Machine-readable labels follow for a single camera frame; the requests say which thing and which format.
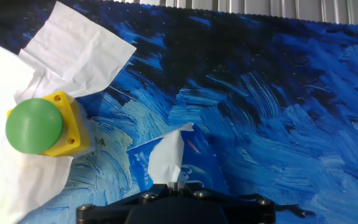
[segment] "white tissue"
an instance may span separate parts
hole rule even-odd
[[[28,155],[5,136],[16,103],[58,90],[84,96],[105,89],[135,48],[57,2],[20,58],[0,47],[0,223],[17,223],[64,188],[72,157]]]
[[[0,223],[15,223],[64,188],[71,157],[26,155],[5,137],[6,112],[30,83],[34,69],[0,47]]]
[[[180,131],[194,131],[193,125],[193,123],[187,123],[168,134],[164,134],[163,139],[154,146],[150,153],[147,170],[154,184],[168,184],[178,181],[185,148]]]
[[[43,97],[58,90],[73,97],[109,86],[136,48],[60,2],[19,57],[45,71],[24,96]]]

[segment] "green dome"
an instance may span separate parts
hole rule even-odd
[[[60,138],[63,118],[59,109],[44,99],[29,99],[17,105],[6,121],[6,137],[16,150],[40,154]]]

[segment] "yellow plastic base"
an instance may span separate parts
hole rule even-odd
[[[90,147],[90,139],[81,120],[80,109],[75,99],[63,91],[42,97],[53,103],[63,117],[64,127],[58,142],[41,153],[45,156],[70,156]]]

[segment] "bolt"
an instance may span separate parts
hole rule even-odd
[[[270,205],[272,203],[272,201],[267,198],[262,198],[262,199],[258,199],[257,203],[259,205]]]
[[[198,190],[193,193],[194,197],[196,198],[206,198],[209,197],[211,194],[206,190]]]
[[[142,194],[142,198],[144,198],[146,200],[156,199],[157,197],[158,197],[158,195],[153,192],[145,192]]]
[[[79,206],[78,209],[80,209],[81,211],[86,211],[93,207],[94,207],[93,204],[84,204],[84,205]]]

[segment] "blue plastic bag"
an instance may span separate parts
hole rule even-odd
[[[214,151],[197,125],[193,125],[193,130],[181,131],[185,147],[178,181],[197,182],[208,189],[229,194]],[[131,174],[138,183],[140,191],[147,190],[153,185],[153,180],[147,173],[149,156],[154,146],[161,140],[162,138],[155,139],[127,152],[131,163]]]

